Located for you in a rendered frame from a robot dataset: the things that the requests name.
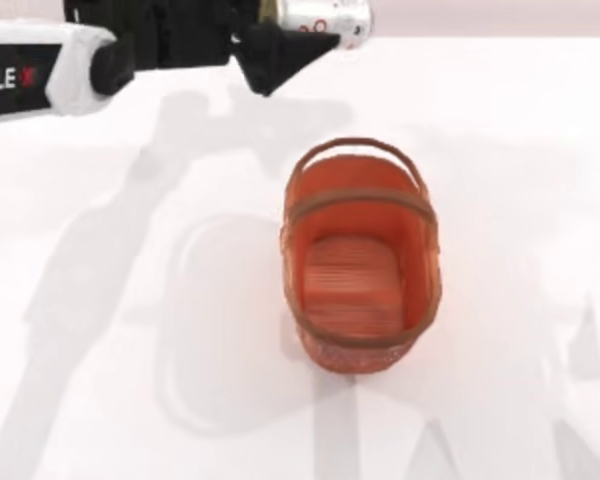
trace orange bucket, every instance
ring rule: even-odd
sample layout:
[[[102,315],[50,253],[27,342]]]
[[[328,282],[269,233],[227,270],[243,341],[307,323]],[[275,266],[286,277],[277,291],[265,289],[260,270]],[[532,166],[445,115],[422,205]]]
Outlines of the orange bucket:
[[[401,165],[341,154],[307,166],[343,146],[375,147]],[[436,214],[413,161],[391,145],[339,138],[310,150],[287,185],[281,249],[300,340],[327,370],[385,370],[436,316]]]

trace red basket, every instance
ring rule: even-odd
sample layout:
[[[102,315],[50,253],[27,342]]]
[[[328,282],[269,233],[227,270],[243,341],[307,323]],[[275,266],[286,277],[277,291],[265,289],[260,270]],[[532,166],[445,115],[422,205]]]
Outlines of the red basket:
[[[375,147],[402,165],[343,154],[307,166],[342,146]],[[300,339],[327,370],[387,369],[436,316],[437,218],[414,163],[395,147],[340,138],[310,150],[287,185],[281,249]]]

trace brown band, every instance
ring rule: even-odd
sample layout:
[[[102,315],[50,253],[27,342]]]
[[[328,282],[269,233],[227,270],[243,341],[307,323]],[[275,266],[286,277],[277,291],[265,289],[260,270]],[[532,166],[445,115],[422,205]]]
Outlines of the brown band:
[[[400,205],[404,208],[414,211],[420,215],[426,222],[426,235],[428,240],[429,251],[427,255],[428,271],[429,271],[429,292],[431,295],[429,306],[422,320],[413,328],[403,330],[399,334],[385,337],[374,338],[353,338],[325,330],[309,321],[307,316],[302,311],[300,304],[295,296],[292,288],[289,288],[288,282],[285,282],[285,295],[289,302],[289,306],[296,318],[297,323],[312,336],[317,339],[339,345],[345,348],[361,348],[361,349],[377,349],[390,348],[405,345],[415,341],[433,322],[438,312],[440,299],[442,297],[442,284],[440,278],[440,269],[438,264],[438,224],[433,208],[429,203],[429,193],[427,187],[422,180],[413,161],[404,155],[397,148],[382,143],[371,138],[339,138],[330,142],[324,143],[311,149],[295,166],[289,183],[287,185],[287,196],[295,188],[296,182],[307,163],[309,163],[316,155],[330,148],[339,146],[371,146],[377,147],[386,152],[392,153],[406,166],[409,173],[413,177],[418,186],[418,195],[413,195],[406,192],[398,192],[389,189],[378,188],[347,188],[331,190],[329,192],[315,194],[307,199],[301,200],[286,209],[285,212],[285,228],[284,232],[290,233],[291,227],[301,217],[315,212],[321,208],[327,207],[341,202],[351,201],[382,201],[391,202]],[[287,242],[291,240],[291,236],[285,235],[284,249],[288,249]]]

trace red x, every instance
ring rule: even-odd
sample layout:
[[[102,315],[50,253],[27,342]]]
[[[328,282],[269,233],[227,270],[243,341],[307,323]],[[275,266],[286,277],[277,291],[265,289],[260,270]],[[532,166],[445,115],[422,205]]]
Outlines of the red x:
[[[33,85],[34,74],[36,69],[33,67],[23,67],[20,70],[20,84],[23,87],[31,87]]]

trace black label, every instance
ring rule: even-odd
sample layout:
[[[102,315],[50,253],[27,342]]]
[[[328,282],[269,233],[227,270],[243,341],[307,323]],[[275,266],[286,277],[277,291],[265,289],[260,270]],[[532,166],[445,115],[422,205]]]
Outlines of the black label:
[[[0,45],[0,115],[50,108],[45,89],[61,45]]]

